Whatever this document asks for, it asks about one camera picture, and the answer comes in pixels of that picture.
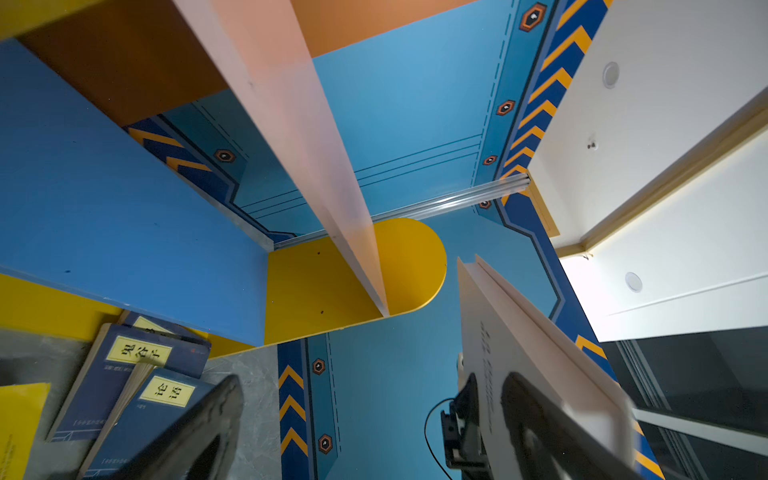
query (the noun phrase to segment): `blue wall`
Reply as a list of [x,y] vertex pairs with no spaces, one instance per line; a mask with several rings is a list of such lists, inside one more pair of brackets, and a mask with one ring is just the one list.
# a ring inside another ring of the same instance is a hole
[[[449,259],[438,296],[417,312],[329,334],[340,447],[329,480],[445,477],[429,455],[422,428],[429,409],[457,393],[457,257],[472,262],[477,253],[539,309],[548,312],[554,305],[530,238],[472,208],[425,223],[440,236]],[[439,415],[433,415],[429,432],[442,460]]]
[[[518,107],[495,112],[506,100],[521,104],[554,13],[549,5],[541,25],[522,31],[536,2],[479,0],[315,58],[371,214],[468,188],[481,149],[502,155]],[[238,153],[233,204],[267,230],[321,228],[231,92],[164,119],[208,155],[230,146]]]

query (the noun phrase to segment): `black cable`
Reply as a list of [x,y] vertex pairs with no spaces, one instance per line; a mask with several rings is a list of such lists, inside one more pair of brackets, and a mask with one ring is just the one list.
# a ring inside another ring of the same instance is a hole
[[450,399],[440,400],[439,402],[437,402],[437,405],[432,407],[432,410],[429,410],[429,413],[427,414],[427,419],[424,421],[424,441],[427,442],[427,448],[429,449],[429,453],[432,454],[432,457],[435,459],[435,462],[437,462],[438,467],[440,467],[442,472],[445,473],[446,477],[450,478],[450,480],[453,480],[453,477],[448,475],[448,472],[442,467],[442,463],[440,463],[437,457],[435,457],[435,453],[432,451],[432,447],[429,446],[429,439],[427,438],[427,423],[429,422],[429,417],[432,415],[432,412],[434,412],[435,409],[437,409],[443,403],[450,402],[451,400],[453,400],[453,397],[451,397]]

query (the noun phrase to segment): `yellow rounded board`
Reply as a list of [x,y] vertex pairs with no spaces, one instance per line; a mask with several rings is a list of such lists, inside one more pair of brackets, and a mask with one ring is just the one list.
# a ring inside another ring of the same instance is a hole
[[[445,248],[431,228],[398,218],[374,225],[392,316],[422,308],[445,281]],[[270,253],[264,345],[381,319],[330,238]]]

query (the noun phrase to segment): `yellow panel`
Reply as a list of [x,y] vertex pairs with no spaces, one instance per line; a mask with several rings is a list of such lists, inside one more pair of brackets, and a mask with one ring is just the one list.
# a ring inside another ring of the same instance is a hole
[[[374,225],[391,315],[432,301],[445,281],[445,248],[416,220]],[[264,344],[287,342],[381,319],[330,238],[270,253]]]
[[197,335],[208,339],[210,342],[210,356],[209,359],[216,359],[220,356],[234,355],[235,353],[247,352],[253,350],[256,347],[248,345],[246,343],[236,342],[235,340],[225,339],[222,336],[214,335],[213,333],[201,332],[200,330],[192,329]]
[[0,275],[0,327],[92,342],[123,311],[81,296]]
[[101,0],[4,0],[0,2],[0,40],[52,22]]

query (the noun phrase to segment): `book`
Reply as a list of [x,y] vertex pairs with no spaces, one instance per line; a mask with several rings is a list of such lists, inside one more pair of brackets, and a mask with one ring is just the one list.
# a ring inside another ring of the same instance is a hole
[[137,365],[85,457],[78,480],[115,473],[213,387],[148,363]]
[[200,378],[209,354],[209,346],[127,325],[104,324],[46,440],[96,439],[140,361]]
[[192,343],[198,343],[200,345],[208,345],[210,348],[210,342],[195,332],[188,330],[176,323],[167,322],[153,316],[144,315],[138,312],[131,312],[130,310],[123,310],[123,313],[118,319],[118,325],[128,325],[135,328],[145,329],[148,332],[157,333],[164,336],[175,336],[182,340],[186,340]]
[[22,480],[50,383],[0,387],[0,478]]

